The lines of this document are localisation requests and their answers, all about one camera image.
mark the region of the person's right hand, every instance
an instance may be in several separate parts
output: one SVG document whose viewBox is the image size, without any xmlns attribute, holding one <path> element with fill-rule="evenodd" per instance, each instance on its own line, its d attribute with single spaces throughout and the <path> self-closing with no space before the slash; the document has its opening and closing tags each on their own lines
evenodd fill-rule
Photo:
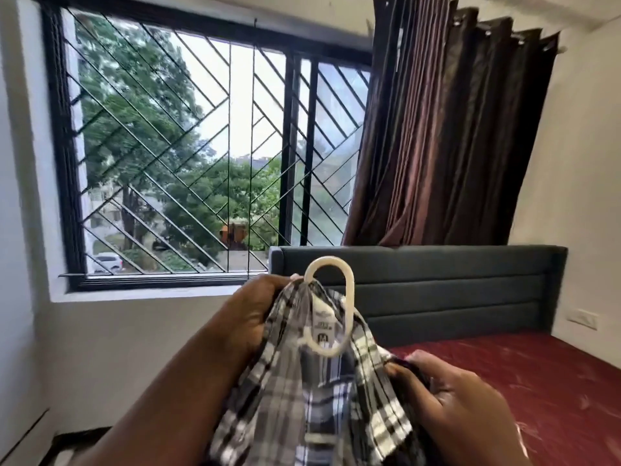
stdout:
<svg viewBox="0 0 621 466">
<path fill-rule="evenodd" d="M 408 369 L 386 365 L 404 384 L 420 423 L 451 466 L 530 466 L 507 401 L 475 373 L 430 353 L 407 358 L 431 377 L 432 392 Z"/>
</svg>

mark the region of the size label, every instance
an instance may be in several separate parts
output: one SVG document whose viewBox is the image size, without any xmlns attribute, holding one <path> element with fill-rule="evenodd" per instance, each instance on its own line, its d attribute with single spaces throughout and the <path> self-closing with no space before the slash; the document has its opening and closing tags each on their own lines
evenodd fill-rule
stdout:
<svg viewBox="0 0 621 466">
<path fill-rule="evenodd" d="M 318 345 L 330 348 L 334 343 L 337 326 L 334 309 L 316 296 L 312 299 L 312 337 Z"/>
</svg>

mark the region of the white plastic hanger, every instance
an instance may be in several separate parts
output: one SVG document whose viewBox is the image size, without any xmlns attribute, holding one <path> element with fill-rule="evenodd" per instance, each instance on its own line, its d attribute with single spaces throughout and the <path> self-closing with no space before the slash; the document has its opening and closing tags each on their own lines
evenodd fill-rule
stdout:
<svg viewBox="0 0 621 466">
<path fill-rule="evenodd" d="M 343 340 L 341 343 L 333 346 L 332 348 L 323 348 L 313 339 L 311 328 L 305 327 L 304 335 L 302 338 L 300 338 L 300 343 L 307 345 L 311 350 L 313 350 L 315 353 L 318 353 L 319 355 L 332 358 L 341 354 L 345 350 L 345 348 L 349 345 L 350 339 L 352 337 L 354 311 L 354 280 L 352 267 L 349 266 L 345 262 L 345 260 L 341 260 L 337 257 L 321 257 L 314 260 L 308 266 L 308 268 L 306 269 L 306 273 L 304 274 L 304 281 L 307 283 L 313 281 L 315 272 L 322 266 L 327 265 L 336 266 L 345 275 L 345 334 L 343 335 Z M 312 296 L 312 299 L 312 303 L 315 307 L 319 306 L 319 308 L 321 309 L 334 312 L 334 308 L 324 303 L 315 295 Z"/>
</svg>

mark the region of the window sill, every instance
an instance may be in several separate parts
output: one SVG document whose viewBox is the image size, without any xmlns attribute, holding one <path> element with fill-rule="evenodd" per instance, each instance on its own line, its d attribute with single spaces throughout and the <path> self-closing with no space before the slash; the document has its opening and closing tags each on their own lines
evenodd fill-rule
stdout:
<svg viewBox="0 0 621 466">
<path fill-rule="evenodd" d="M 178 297 L 230 296 L 240 284 L 230 286 L 201 286 L 196 288 L 120 289 L 118 291 L 83 291 L 52 297 L 52 303 L 95 303 L 131 299 L 174 299 Z"/>
</svg>

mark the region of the person's left hand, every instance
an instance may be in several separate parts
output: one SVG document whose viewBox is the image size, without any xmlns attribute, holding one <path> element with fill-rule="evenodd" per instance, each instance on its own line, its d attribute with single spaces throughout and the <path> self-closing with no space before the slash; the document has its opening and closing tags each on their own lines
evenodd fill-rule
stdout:
<svg viewBox="0 0 621 466">
<path fill-rule="evenodd" d="M 265 314 L 278 293 L 296 278 L 297 274 L 291 278 L 262 274 L 237 289 L 209 322 L 223 348 L 247 362 L 261 344 Z"/>
</svg>

